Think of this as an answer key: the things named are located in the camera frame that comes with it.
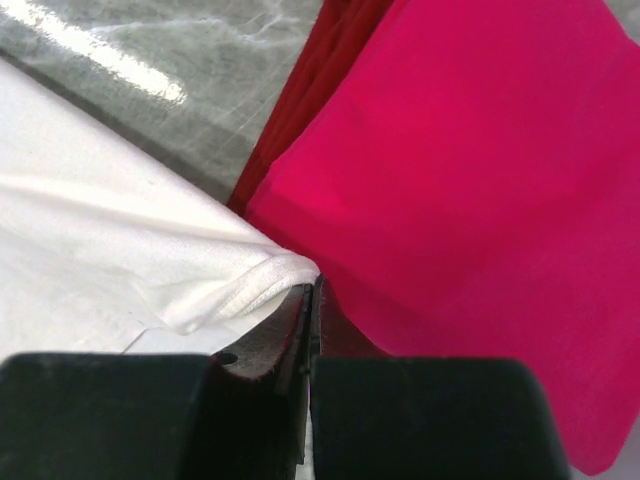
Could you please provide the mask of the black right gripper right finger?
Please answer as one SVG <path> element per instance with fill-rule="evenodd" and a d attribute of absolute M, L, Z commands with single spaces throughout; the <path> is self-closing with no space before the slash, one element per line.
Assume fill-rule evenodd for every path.
<path fill-rule="evenodd" d="M 394 357 L 343 313 L 325 277 L 310 331 L 319 479 L 567 479 L 543 389 L 522 363 Z"/>

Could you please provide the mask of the white t shirt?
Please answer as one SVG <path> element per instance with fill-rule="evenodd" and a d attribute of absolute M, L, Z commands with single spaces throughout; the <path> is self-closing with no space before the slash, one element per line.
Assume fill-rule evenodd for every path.
<path fill-rule="evenodd" d="M 10 63 L 1 66 L 1 366 L 211 355 L 317 266 Z"/>

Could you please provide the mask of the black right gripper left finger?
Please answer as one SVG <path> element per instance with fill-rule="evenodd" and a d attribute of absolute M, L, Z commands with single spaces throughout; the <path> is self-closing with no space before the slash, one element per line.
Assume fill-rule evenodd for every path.
<path fill-rule="evenodd" d="M 291 479 L 312 289 L 211 355 L 21 353 L 1 366 L 5 479 Z"/>

